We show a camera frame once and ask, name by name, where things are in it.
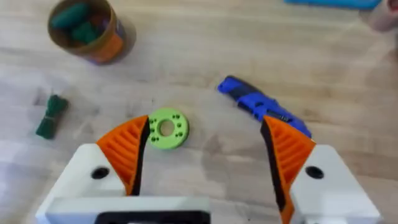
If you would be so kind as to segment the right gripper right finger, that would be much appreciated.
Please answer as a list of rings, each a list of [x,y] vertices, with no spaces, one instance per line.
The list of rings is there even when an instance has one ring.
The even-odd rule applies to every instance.
[[[334,147],[265,116],[266,143],[282,223],[380,223],[381,214]]]

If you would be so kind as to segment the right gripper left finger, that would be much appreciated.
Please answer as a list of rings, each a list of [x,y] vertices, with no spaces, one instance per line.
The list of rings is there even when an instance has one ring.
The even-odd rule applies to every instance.
[[[92,220],[139,195],[149,117],[133,118],[78,147],[39,206],[38,220]]]

